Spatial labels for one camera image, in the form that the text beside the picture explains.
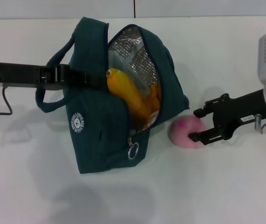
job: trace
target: label sticker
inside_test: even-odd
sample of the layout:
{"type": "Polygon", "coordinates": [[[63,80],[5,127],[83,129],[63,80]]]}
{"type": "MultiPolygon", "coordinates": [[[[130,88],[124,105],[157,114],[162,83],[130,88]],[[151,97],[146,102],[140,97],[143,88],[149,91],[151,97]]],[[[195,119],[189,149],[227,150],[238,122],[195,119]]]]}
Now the label sticker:
{"type": "Polygon", "coordinates": [[[84,127],[84,119],[80,113],[75,113],[71,119],[71,127],[74,132],[79,133],[84,127]]]}
{"type": "Polygon", "coordinates": [[[247,116],[247,117],[243,117],[243,118],[241,118],[241,120],[242,120],[243,122],[246,122],[246,121],[249,121],[249,120],[252,120],[252,119],[254,119],[254,116],[253,116],[253,115],[250,115],[250,116],[247,116]]]}

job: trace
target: zipper pull ring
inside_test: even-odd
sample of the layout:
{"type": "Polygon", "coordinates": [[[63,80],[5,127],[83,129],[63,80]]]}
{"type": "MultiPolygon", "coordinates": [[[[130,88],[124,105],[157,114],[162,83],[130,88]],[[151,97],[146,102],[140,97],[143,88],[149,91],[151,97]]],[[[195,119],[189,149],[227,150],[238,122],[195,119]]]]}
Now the zipper pull ring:
{"type": "Polygon", "coordinates": [[[133,144],[132,143],[132,137],[128,138],[128,144],[130,146],[129,151],[128,151],[128,159],[129,160],[133,160],[136,157],[137,153],[138,153],[139,144],[138,144],[138,142],[135,142],[133,144]],[[134,150],[134,149],[135,149],[135,155],[133,157],[131,157],[131,151],[134,150]]]}

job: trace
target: wall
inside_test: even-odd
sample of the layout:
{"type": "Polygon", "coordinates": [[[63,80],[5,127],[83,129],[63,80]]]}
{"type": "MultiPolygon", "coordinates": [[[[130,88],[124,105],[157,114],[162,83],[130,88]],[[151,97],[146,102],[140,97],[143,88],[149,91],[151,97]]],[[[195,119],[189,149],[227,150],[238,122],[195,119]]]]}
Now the wall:
{"type": "Polygon", "coordinates": [[[0,0],[0,19],[266,15],[265,0],[0,0]]]}

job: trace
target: white table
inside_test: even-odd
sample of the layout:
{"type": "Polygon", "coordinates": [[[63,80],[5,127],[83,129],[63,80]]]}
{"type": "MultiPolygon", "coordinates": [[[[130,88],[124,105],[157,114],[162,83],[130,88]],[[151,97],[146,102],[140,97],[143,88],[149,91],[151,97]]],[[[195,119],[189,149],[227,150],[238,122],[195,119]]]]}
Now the white table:
{"type": "MultiPolygon", "coordinates": [[[[78,21],[0,21],[0,62],[45,64],[78,21]]],[[[257,53],[266,17],[104,21],[109,39],[130,23],[162,39],[190,99],[183,114],[225,92],[236,98],[262,88],[257,53]]],[[[49,101],[61,97],[47,94],[49,101]]],[[[80,175],[65,109],[44,114],[34,89],[9,88],[7,98],[14,114],[0,116],[0,223],[266,223],[266,130],[242,126],[231,140],[194,150],[174,146],[166,123],[152,130],[138,166],[80,175]]],[[[204,122],[211,125],[211,116],[204,122]]]]}

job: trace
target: pink ball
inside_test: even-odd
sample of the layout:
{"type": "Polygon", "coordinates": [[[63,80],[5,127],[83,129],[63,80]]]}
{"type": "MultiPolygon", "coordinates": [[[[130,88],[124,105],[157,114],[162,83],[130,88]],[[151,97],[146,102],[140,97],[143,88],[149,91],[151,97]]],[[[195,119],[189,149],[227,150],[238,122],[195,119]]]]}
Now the pink ball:
{"type": "Polygon", "coordinates": [[[192,141],[188,135],[194,132],[205,131],[204,123],[194,115],[180,116],[170,126],[169,138],[177,146],[182,148],[198,148],[203,144],[192,141]]]}

